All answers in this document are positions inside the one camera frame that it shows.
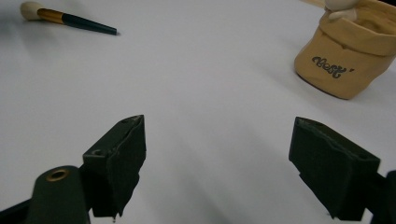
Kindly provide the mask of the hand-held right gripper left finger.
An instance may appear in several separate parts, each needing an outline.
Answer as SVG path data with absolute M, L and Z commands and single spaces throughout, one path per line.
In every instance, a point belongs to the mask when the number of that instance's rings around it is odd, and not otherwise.
M 117 122 L 83 154 L 82 183 L 95 217 L 122 216 L 146 155 L 143 115 Z

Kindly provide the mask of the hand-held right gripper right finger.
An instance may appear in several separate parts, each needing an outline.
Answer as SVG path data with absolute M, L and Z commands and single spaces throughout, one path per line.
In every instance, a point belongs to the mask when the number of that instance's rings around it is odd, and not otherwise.
M 377 156 L 318 121 L 298 117 L 289 160 L 332 217 L 361 220 L 364 185 L 377 174 Z

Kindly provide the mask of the tan fabric pouch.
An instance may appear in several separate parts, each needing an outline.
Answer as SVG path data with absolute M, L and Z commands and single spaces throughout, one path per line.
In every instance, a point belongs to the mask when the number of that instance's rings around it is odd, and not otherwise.
M 329 12 L 294 60 L 297 75 L 334 97 L 351 99 L 396 59 L 396 0 L 360 0 L 355 21 Z

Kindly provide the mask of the makeup brush with dark handle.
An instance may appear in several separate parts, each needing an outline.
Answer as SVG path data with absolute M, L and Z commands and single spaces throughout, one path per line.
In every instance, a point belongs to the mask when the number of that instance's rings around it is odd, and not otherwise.
M 54 9 L 45 8 L 37 2 L 28 1 L 22 3 L 20 5 L 20 12 L 27 21 L 49 21 L 102 34 L 118 34 L 117 29 L 114 27 Z

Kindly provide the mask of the cream plush toy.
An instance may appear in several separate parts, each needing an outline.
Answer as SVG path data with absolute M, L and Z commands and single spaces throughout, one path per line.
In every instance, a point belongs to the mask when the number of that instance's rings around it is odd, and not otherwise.
M 360 0 L 324 0 L 325 9 L 329 12 L 329 19 L 335 21 L 338 19 L 346 19 L 355 21 L 357 11 L 355 6 Z

